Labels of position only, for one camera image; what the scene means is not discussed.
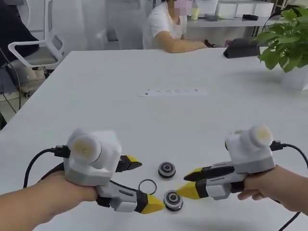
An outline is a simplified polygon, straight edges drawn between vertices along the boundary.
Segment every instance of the floor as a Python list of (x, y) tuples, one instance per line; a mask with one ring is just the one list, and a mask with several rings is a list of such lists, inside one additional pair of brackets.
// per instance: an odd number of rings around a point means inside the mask
[[(23, 106), (26, 101), (28, 99), (25, 97), (21, 98), (21, 105)], [(9, 100), (10, 104), (12, 105), (12, 107), (15, 109), (15, 111), (18, 111), (18, 107), (19, 107), (19, 100), (18, 99), (13, 99), (13, 100)], [(12, 110), (12, 108), (10, 107), (10, 105), (8, 104), (7, 101), (2, 101), (0, 102), (0, 111), (3, 115), (3, 117), (5, 118), (6, 122), (9, 122), (13, 116), (15, 115), (15, 112)]]

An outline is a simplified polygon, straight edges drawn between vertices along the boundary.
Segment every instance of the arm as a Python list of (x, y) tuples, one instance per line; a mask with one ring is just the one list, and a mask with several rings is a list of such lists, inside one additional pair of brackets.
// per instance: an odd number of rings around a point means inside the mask
[(0, 230), (32, 231), (83, 201), (96, 200), (93, 187), (81, 187), (55, 173), (38, 184), (0, 196)]
[(0, 196), (0, 205), (0, 230), (6, 231), (31, 231), (53, 213), (36, 186)]
[(240, 200), (269, 197), (279, 201), (290, 211), (302, 212), (308, 216), (308, 178), (276, 167), (266, 173), (247, 177), (245, 188), (238, 196)]
[(201, 41), (173, 39), (167, 31), (159, 32), (155, 38), (161, 48), (169, 53), (184, 53), (206, 48), (206, 45)]

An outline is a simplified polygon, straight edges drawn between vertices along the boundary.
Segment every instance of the cable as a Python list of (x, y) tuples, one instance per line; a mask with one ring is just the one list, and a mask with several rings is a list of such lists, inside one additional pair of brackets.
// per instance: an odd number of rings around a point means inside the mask
[(266, 26), (266, 24), (269, 22), (269, 20), (270, 20), (271, 18), (268, 18), (268, 20), (265, 22), (265, 24), (264, 24), (264, 26), (263, 26), (263, 28), (262, 28), (262, 31), (261, 31), (261, 33), (264, 31), (264, 29), (265, 29), (265, 26)]
[(278, 231), (285, 230), (298, 216), (300, 215), (300, 212), (296, 213), (287, 223), (284, 224)]
[[(289, 147), (289, 148), (293, 148), (295, 150), (297, 150), (301, 156), (304, 158), (305, 163), (307, 165), (307, 169), (308, 169), (308, 159), (306, 157), (306, 155), (303, 153), (302, 150), (300, 150), (298, 147), (292, 145), (292, 144), (288, 144), (288, 143), (280, 143), (278, 141), (274, 141), (272, 143), (271, 149), (272, 147), (275, 147), (275, 150), (281, 150), (283, 148)], [(287, 223), (285, 223), (278, 231), (283, 231), (285, 230), (301, 213), (297, 212)]]
[(45, 153), (54, 153), (54, 155), (57, 157), (68, 158), (70, 156), (71, 151), (69, 150), (67, 146), (63, 145), (63, 146), (56, 146), (55, 148), (45, 149), (41, 151), (40, 153), (36, 154), (36, 156), (33, 157), (33, 159), (31, 160), (26, 170), (23, 188), (26, 188), (28, 186), (29, 174), (30, 174), (32, 166), (37, 161), (37, 159)]
[(34, 163), (37, 161), (37, 159), (45, 154), (45, 153), (55, 153), (55, 149), (54, 148), (49, 148), (49, 149), (45, 149), (43, 151), (41, 151), (40, 153), (36, 154), (36, 156), (31, 160), (27, 170), (26, 170), (26, 174), (25, 174), (25, 180), (24, 180), (24, 186), (23, 188), (26, 188), (28, 186), (28, 180), (29, 180), (29, 174), (31, 171), (32, 166), (34, 165)]
[(19, 110), (21, 109), (21, 86), (20, 86), (20, 79), (19, 79), (19, 75), (16, 71), (16, 69), (12, 66), (10, 60), (5, 56), (3, 50), (0, 48), (0, 52), (2, 53), (3, 57), (5, 58), (5, 60), (8, 62), (8, 64), (11, 66), (11, 68), (14, 70), (15, 75), (17, 77), (17, 82), (18, 82), (18, 90), (19, 90)]

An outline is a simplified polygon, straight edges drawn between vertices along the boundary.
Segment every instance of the white box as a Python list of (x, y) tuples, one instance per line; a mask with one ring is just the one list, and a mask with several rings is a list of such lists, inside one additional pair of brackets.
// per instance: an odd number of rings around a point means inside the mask
[(215, 15), (218, 0), (196, 0), (199, 8), (199, 17), (204, 18), (205, 14)]
[(236, 16), (237, 18), (242, 18), (243, 14), (254, 15), (256, 9), (255, 3), (240, 3), (237, 6)]
[(216, 15), (221, 18), (232, 19), (235, 18), (237, 10), (237, 3), (219, 2), (216, 10)]
[(258, 2), (256, 4), (254, 15), (259, 17), (270, 17), (273, 8), (274, 3), (272, 2)]

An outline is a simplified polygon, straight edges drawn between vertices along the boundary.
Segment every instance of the human hand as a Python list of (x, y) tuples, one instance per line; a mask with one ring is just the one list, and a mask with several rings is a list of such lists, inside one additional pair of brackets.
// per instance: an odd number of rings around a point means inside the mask
[(246, 190), (238, 195), (240, 200), (252, 197), (257, 201), (269, 197), (290, 211), (307, 210), (308, 179), (282, 167), (248, 176), (244, 183)]
[(56, 172), (33, 186), (37, 195), (47, 200), (50, 218), (69, 211), (81, 202), (95, 201), (97, 193), (94, 187), (75, 185), (65, 179), (64, 172)]

